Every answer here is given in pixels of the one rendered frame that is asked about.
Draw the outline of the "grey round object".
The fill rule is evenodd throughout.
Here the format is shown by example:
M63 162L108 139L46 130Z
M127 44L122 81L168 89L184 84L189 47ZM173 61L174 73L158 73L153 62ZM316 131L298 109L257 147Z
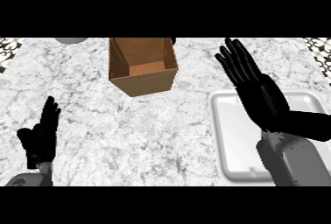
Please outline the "grey round object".
M72 45L85 41L88 38L54 38L60 44Z

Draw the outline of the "white plastic tray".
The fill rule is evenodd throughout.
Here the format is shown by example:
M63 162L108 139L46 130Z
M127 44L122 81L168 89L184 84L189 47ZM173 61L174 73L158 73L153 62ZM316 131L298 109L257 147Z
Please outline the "white plastic tray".
M310 89L283 89L291 110L326 114L326 106ZM227 186L273 186L255 150L261 130L251 121L235 89L221 89L208 96L211 135L215 149L217 171ZM326 169L331 171L331 140L316 146Z

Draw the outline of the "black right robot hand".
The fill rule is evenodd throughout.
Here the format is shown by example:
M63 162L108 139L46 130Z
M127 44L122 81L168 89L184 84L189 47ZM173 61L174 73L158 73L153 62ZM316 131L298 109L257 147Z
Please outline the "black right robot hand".
M270 76L261 73L238 39L224 39L214 58L235 86L246 115L261 130L320 142L331 140L331 115L289 109L280 88Z

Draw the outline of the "brown cardboard box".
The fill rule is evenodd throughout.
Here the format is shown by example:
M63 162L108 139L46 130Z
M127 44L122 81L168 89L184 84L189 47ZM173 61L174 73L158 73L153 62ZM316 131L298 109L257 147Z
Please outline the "brown cardboard box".
M130 96L168 91L179 71L176 38L111 38L108 80Z

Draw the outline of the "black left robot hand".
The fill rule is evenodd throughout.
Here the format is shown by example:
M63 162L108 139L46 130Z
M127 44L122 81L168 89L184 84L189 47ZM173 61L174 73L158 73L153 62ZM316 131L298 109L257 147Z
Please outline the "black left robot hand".
M44 162L51 162L57 147L57 121L60 108L51 96L46 99L40 122L34 128L22 128L16 136L25 149L26 168L34 170Z

